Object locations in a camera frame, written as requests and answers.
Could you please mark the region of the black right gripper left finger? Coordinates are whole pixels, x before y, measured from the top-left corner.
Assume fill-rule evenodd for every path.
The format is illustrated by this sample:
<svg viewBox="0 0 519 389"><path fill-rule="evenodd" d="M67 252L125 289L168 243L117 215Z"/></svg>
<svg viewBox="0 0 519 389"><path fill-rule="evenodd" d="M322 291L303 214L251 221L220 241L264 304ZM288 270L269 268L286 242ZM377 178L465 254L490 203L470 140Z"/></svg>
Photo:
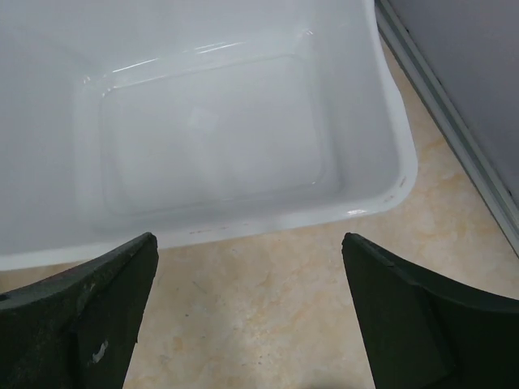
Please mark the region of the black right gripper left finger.
<svg viewBox="0 0 519 389"><path fill-rule="evenodd" d="M1 295L3 388L121 388L157 273L144 233Z"/></svg>

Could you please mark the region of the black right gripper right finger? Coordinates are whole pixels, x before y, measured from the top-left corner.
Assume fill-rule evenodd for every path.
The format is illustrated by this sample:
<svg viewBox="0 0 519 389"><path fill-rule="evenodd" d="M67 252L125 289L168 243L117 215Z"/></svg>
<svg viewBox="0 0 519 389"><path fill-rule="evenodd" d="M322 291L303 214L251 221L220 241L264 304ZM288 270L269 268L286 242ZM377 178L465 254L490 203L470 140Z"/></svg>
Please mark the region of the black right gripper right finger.
<svg viewBox="0 0 519 389"><path fill-rule="evenodd" d="M356 233L342 256L378 388L516 388L518 302L409 262Z"/></svg>

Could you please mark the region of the large white plastic container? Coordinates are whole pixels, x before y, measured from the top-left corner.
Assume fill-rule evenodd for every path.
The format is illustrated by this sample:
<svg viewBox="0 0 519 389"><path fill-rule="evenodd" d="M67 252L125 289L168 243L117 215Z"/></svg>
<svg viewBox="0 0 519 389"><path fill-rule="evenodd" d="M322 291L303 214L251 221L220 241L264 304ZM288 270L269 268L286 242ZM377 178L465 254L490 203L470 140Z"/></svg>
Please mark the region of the large white plastic container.
<svg viewBox="0 0 519 389"><path fill-rule="evenodd" d="M418 161L372 1L4 1L1 268L386 212Z"/></svg>

